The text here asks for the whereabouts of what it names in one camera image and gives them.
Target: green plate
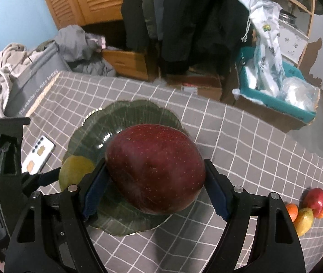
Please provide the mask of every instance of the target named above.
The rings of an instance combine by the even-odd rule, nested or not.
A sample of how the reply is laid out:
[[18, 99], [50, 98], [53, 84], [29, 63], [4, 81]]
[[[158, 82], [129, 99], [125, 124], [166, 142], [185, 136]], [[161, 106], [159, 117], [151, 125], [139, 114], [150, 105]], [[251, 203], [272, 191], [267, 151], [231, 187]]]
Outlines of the green plate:
[[[79, 155], [97, 164], [104, 157], [113, 135], [144, 123], [170, 126], [187, 134], [174, 113], [151, 101], [116, 101], [86, 117], [70, 138], [63, 161], [70, 155]], [[98, 220], [92, 226], [115, 236], [151, 230], [169, 218], [168, 215], [146, 214], [134, 208], [112, 182], [107, 186], [97, 212]]]

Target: brown stain on wall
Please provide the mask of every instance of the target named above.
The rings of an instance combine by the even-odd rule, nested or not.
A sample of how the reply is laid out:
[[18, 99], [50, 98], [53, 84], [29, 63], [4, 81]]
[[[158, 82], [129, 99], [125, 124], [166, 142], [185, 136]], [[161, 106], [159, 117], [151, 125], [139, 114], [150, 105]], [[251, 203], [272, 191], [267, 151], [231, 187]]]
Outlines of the brown stain on wall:
[[322, 38], [319, 38], [315, 42], [308, 43], [306, 53], [304, 54], [302, 63], [299, 67], [306, 81], [317, 87], [321, 87], [322, 80], [320, 78], [314, 78], [313, 75], [309, 73], [309, 71], [316, 62], [318, 52], [321, 47]]

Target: gray floor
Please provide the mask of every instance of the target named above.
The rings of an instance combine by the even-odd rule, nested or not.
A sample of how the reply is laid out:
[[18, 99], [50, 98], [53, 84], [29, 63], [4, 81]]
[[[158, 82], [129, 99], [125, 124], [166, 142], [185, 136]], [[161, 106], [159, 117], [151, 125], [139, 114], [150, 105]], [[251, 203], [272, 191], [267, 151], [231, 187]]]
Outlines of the gray floor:
[[311, 153], [316, 153], [323, 158], [323, 100], [320, 99], [317, 108], [316, 118], [310, 125], [299, 130], [288, 132], [293, 139], [306, 147]]

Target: tablecloth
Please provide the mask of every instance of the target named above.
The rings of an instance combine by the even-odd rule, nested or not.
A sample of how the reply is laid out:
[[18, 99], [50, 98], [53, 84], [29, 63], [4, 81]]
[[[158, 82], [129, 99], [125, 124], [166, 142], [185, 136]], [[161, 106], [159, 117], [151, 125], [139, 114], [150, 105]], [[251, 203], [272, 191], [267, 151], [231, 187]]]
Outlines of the tablecloth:
[[[93, 110], [115, 100], [149, 99], [173, 111], [221, 174], [253, 194], [275, 191], [285, 202], [298, 204], [309, 187], [323, 189], [323, 159], [246, 112], [194, 94], [123, 78], [102, 78], [61, 72], [31, 115], [24, 130], [22, 160], [38, 137], [55, 149], [43, 171], [61, 166], [72, 133]], [[59, 184], [42, 188], [59, 192]], [[251, 218], [237, 268], [247, 263], [256, 228]], [[132, 236], [114, 237], [89, 228], [90, 237], [109, 272], [201, 272], [225, 227], [203, 189], [187, 209], [160, 227]], [[300, 237], [307, 272], [323, 256], [323, 219]]]

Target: light blue wall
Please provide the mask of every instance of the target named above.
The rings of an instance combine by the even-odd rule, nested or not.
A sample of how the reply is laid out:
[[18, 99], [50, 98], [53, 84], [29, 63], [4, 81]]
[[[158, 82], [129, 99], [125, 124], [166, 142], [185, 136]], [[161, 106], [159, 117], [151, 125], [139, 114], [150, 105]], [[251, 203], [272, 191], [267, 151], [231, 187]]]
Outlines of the light blue wall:
[[0, 0], [0, 51], [9, 43], [32, 49], [57, 31], [45, 0]]

